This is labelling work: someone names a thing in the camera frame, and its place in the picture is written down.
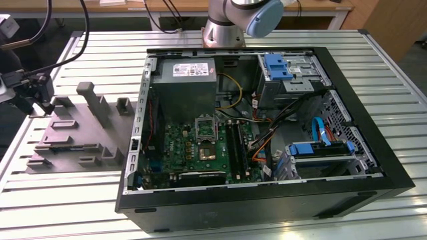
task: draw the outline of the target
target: power cable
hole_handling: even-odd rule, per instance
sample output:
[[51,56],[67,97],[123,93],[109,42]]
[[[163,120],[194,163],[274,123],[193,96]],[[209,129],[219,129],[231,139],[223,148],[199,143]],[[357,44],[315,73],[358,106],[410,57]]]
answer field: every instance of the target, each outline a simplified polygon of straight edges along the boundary
[[173,0],[169,0],[169,2],[171,3],[173,8],[175,9],[175,12],[178,13],[181,22],[183,22],[183,17],[182,17],[181,11],[177,9],[177,6],[175,6]]
[[50,25],[50,21],[51,21],[51,17],[53,17],[53,0],[47,0],[46,18],[45,18],[45,23],[42,25],[42,28],[41,28],[39,32],[30,39],[26,39],[26,40],[17,41],[17,42],[13,42],[13,43],[2,45],[0,49],[3,51],[7,51],[7,50],[14,50],[14,49],[18,49],[21,47],[26,47],[26,46],[30,46],[31,44],[34,44],[41,39],[41,37],[43,36],[43,34],[47,31],[47,28],[49,28],[49,25]]
[[146,7],[146,10],[147,10],[147,13],[149,13],[149,17],[150,17],[154,25],[157,26],[157,28],[158,28],[163,33],[166,33],[166,34],[177,34],[177,33],[179,33],[179,32],[183,30],[182,28],[177,29],[175,31],[166,31],[166,30],[163,30],[163,29],[161,28],[159,24],[157,23],[155,19],[154,19],[153,13],[151,13],[150,8],[149,8],[147,3],[146,3],[146,0],[142,0],[142,3],[145,4],[145,7]]
[[297,17],[302,17],[303,16],[303,6],[302,6],[302,2],[301,0],[297,0],[298,2],[298,13],[297,13]]
[[237,117],[237,116],[231,116],[229,113],[226,113],[225,111],[222,110],[217,110],[221,114],[223,114],[227,118],[230,119],[235,119],[235,120],[242,120],[242,121],[249,121],[249,122],[253,122],[253,123],[262,123],[263,121],[259,121],[259,120],[253,120],[253,119],[249,119],[249,118],[245,118],[245,117]]
[[234,104],[230,104],[229,106],[223,106],[223,107],[218,107],[218,108],[217,108],[217,110],[231,109],[231,108],[233,108],[234,106],[237,106],[237,105],[241,103],[241,101],[242,101],[242,98],[243,98],[243,88],[242,88],[239,82],[237,81],[237,79],[234,79],[233,76],[230,76],[229,74],[222,73],[222,72],[219,72],[219,73],[217,73],[217,74],[226,76],[226,77],[234,82],[234,84],[235,84],[235,85],[238,86],[238,88],[239,88],[239,99],[238,99],[238,101],[235,101],[235,103],[234,103]]
[[[229,104],[230,104],[230,105],[234,104],[234,96],[231,96],[231,97],[229,98]],[[242,112],[239,111],[238,106],[234,106],[231,109],[239,114],[239,116],[241,116],[242,118],[246,117],[246,116],[242,114]]]
[[177,17],[177,15],[175,15],[175,12],[173,11],[173,9],[171,9],[171,7],[170,7],[170,5],[169,5],[169,3],[167,3],[167,0],[163,0],[163,2],[165,2],[165,5],[167,6],[167,8],[169,8],[169,11],[171,12],[171,14],[173,14],[173,16],[174,16],[174,18],[175,18],[175,21],[177,21],[177,23],[179,24],[179,27],[183,29],[183,18],[182,18],[182,16],[179,15],[179,19],[178,19],[178,17]]
[[262,134],[251,143],[251,145],[254,146],[255,144],[258,144],[263,139],[266,139],[267,137],[273,136],[273,134],[275,134],[277,128],[279,127],[279,123],[286,120],[287,117],[290,117],[294,113],[297,113],[298,109],[301,108],[301,106],[303,105],[305,101],[315,96],[321,96],[327,92],[326,89],[311,92],[311,93],[306,93],[303,96],[301,96],[290,105],[286,106],[286,108],[279,112],[279,114],[277,115],[277,117],[273,119],[273,122],[270,123],[269,126],[269,131]]
[[85,0],[79,0],[81,1],[81,4],[82,4],[82,8],[83,8],[83,12],[85,12],[85,23],[86,23],[86,35],[85,35],[85,41],[83,41],[83,46],[82,46],[82,49],[79,51],[79,53],[71,57],[70,59],[57,63],[57,64],[53,64],[50,66],[46,66],[46,67],[42,67],[34,71],[30,71],[30,72],[26,72],[23,75],[25,77],[30,77],[30,76],[34,76],[39,73],[45,73],[69,63],[71,63],[74,60],[77,60],[85,53],[86,49],[87,49],[87,46],[89,46],[89,41],[90,41],[90,32],[91,32],[91,24],[90,24],[90,13],[89,13],[89,8],[87,8],[87,5],[86,5],[86,1]]

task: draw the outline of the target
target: yellow wire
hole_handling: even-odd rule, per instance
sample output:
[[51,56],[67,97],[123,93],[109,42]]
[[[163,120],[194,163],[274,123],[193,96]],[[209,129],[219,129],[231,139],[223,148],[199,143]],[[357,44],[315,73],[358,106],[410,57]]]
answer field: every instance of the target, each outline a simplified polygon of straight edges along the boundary
[[237,81],[237,79],[234,79],[229,74],[219,72],[218,75],[223,75],[223,76],[226,76],[227,78],[230,78],[230,79],[234,81],[234,83],[237,84],[238,88],[239,88],[239,92],[241,92],[241,93],[239,93],[239,99],[238,99],[238,101],[235,101],[235,103],[231,104],[231,105],[229,105],[229,106],[223,106],[223,107],[218,107],[218,108],[217,108],[218,110],[231,109],[231,108],[233,108],[235,105],[238,105],[238,103],[241,103],[241,101],[242,101],[242,98],[243,98],[243,89],[242,89],[242,86],[241,86],[239,82]]

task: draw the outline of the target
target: green circuit board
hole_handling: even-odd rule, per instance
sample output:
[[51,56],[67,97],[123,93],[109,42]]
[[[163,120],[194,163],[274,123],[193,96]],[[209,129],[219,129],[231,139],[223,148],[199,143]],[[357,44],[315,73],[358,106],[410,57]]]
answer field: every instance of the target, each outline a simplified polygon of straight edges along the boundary
[[213,135],[213,121],[211,120],[202,120],[199,121],[199,135],[209,136]]
[[[249,175],[237,179],[233,173],[233,163],[229,151],[227,123],[218,123],[217,142],[197,142],[197,127],[190,124],[170,124],[166,126],[165,155],[162,159],[162,172],[153,175],[158,189],[170,188],[173,175],[187,172],[226,172],[227,184],[254,183],[262,181],[261,168],[251,165]],[[253,129],[249,123],[241,124],[242,139],[245,143],[254,140]],[[210,126],[199,130],[209,131]]]

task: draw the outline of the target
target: wooden table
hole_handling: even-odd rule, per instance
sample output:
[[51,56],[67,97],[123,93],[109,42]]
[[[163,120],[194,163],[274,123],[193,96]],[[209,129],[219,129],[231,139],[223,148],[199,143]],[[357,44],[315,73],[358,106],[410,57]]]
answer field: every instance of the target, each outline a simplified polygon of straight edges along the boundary
[[[159,23],[161,17],[171,17],[173,14],[162,0],[146,0],[153,12],[154,21]],[[338,30],[342,27],[348,13],[354,9],[350,0],[342,3],[330,0],[301,0],[302,16],[334,17],[329,29]],[[207,17],[209,0],[174,0],[174,4],[185,17]],[[86,2],[91,18],[123,18],[149,17],[145,4],[129,1],[126,5],[101,6],[99,1]],[[0,14],[11,14],[14,18],[46,17],[47,0],[0,0]],[[295,2],[285,8],[285,17],[297,16],[299,5]],[[54,1],[54,18],[83,18],[83,10],[78,0]]]

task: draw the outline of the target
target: open computer tower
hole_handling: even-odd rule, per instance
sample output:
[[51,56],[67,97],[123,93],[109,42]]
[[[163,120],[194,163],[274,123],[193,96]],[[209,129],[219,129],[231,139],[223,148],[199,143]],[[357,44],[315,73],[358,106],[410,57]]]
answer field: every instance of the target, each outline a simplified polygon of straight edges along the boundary
[[341,217],[414,186],[327,48],[149,50],[117,201],[146,232]]

